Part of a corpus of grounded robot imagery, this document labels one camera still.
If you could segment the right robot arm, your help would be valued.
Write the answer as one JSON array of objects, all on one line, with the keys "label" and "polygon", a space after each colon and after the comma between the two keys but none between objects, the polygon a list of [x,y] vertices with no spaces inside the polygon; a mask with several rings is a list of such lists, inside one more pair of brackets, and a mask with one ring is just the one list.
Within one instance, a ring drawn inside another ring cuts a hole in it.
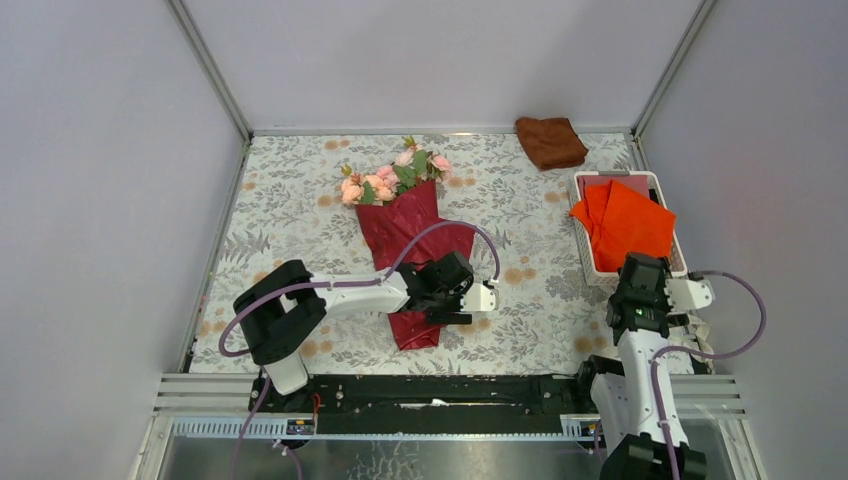
[{"label": "right robot arm", "polygon": [[629,253],[607,303],[614,359],[592,355],[578,371],[575,402],[599,412],[603,479],[704,479],[704,453],[694,450],[681,425],[667,360],[670,330],[685,326],[688,312],[705,308],[714,294],[703,281],[674,278],[668,263]]}]

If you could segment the white plastic basket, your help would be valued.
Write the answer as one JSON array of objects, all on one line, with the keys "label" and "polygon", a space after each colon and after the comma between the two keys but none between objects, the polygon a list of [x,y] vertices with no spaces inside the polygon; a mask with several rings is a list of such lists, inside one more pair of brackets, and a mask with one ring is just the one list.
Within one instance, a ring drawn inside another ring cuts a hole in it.
[{"label": "white plastic basket", "polygon": [[578,251],[585,281],[612,286],[628,253],[664,258],[671,275],[688,267],[656,175],[650,171],[579,171],[570,190]]}]

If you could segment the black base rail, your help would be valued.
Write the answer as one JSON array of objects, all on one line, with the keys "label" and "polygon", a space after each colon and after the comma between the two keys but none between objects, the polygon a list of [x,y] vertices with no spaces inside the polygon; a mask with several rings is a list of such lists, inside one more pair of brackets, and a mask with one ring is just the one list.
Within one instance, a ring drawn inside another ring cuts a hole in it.
[{"label": "black base rail", "polygon": [[331,375],[289,394],[254,380],[248,406],[304,414],[320,434],[555,434],[564,415],[597,408],[570,375]]}]

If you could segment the pink fake flower bouquet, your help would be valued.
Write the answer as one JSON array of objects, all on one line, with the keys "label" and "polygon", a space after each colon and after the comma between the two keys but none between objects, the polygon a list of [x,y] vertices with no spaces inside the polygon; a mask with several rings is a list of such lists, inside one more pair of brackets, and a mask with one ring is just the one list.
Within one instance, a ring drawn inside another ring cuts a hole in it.
[{"label": "pink fake flower bouquet", "polygon": [[426,182],[449,179],[453,166],[447,156],[427,150],[412,135],[402,140],[404,149],[389,164],[372,173],[357,172],[348,164],[340,168],[343,180],[339,191],[343,204],[388,205]]}]

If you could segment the brown folded cloth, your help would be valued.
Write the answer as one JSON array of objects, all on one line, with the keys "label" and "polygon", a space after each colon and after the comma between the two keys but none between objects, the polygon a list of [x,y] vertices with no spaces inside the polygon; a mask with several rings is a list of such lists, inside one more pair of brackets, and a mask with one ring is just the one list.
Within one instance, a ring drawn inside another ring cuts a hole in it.
[{"label": "brown folded cloth", "polygon": [[536,119],[521,117],[515,132],[525,154],[541,171],[583,165],[589,150],[565,117]]}]

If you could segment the orange cloth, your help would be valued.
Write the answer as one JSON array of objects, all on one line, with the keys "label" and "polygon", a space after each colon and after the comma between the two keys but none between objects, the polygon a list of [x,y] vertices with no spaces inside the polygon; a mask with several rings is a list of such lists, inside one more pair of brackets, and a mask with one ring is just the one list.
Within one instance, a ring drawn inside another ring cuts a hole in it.
[{"label": "orange cloth", "polygon": [[589,234],[599,272],[617,272],[630,252],[671,256],[675,214],[624,185],[588,187],[570,215]]}]

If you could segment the cream printed ribbon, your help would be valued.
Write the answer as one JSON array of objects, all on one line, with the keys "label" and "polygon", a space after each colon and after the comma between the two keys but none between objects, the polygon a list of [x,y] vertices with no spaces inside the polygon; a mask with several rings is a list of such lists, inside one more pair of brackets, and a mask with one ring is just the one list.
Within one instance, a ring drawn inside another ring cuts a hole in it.
[{"label": "cream printed ribbon", "polygon": [[686,334],[683,346],[689,350],[689,355],[696,361],[713,365],[713,359],[706,354],[714,354],[714,348],[710,345],[708,337],[710,326],[694,313],[687,313],[688,324],[685,326]]}]

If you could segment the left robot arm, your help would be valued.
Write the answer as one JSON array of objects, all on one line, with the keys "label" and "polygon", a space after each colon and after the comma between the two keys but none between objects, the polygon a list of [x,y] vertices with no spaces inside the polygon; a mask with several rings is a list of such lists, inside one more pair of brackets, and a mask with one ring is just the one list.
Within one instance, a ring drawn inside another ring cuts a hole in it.
[{"label": "left robot arm", "polygon": [[436,261],[400,263],[366,274],[317,275],[291,260],[241,294],[236,320],[254,364],[272,385],[272,398],[288,411],[309,401],[302,343],[327,318],[361,313],[421,313],[428,325],[468,324],[497,305],[489,282],[475,280],[468,261],[450,252]]}]

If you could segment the floral tablecloth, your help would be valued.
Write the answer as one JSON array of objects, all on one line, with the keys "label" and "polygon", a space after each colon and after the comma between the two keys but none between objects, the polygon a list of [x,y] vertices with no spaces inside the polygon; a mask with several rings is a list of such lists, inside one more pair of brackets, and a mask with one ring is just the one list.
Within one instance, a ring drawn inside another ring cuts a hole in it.
[{"label": "floral tablecloth", "polygon": [[[421,135],[453,171],[438,187],[442,217],[484,229],[496,244],[500,304],[467,326],[449,326],[429,348],[403,351],[388,319],[323,321],[300,353],[313,374],[571,374],[592,354],[611,356],[609,292],[585,282],[569,215],[572,174],[538,170],[512,134]],[[341,169],[369,173],[404,142],[385,136],[263,136],[253,140],[222,252],[211,277],[189,365],[192,373],[252,373],[218,341],[233,301],[290,259],[317,273],[373,267],[354,210],[340,197]]]}]

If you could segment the dark red wrapping paper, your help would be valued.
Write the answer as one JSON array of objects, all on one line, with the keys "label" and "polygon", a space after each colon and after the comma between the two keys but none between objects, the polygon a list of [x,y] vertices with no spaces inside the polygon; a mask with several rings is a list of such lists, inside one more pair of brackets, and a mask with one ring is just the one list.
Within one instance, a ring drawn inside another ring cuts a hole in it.
[{"label": "dark red wrapping paper", "polygon": [[[408,190],[386,205],[357,205],[354,211],[377,270],[392,266],[405,249],[409,251],[404,260],[418,268],[452,252],[465,258],[471,255],[475,232],[464,226],[440,227],[415,245],[410,244],[426,228],[443,221],[433,181]],[[390,314],[388,321],[401,351],[436,347],[439,343],[441,327],[429,325],[423,313]]]}]

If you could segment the dark red paper in basket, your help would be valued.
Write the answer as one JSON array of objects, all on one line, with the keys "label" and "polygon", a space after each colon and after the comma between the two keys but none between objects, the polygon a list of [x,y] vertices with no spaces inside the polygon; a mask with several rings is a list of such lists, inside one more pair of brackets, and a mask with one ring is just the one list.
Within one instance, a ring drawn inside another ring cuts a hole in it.
[{"label": "dark red paper in basket", "polygon": [[650,183],[647,175],[579,175],[577,185],[583,198],[586,197],[586,189],[592,186],[610,186],[619,183],[640,195],[650,197]]}]

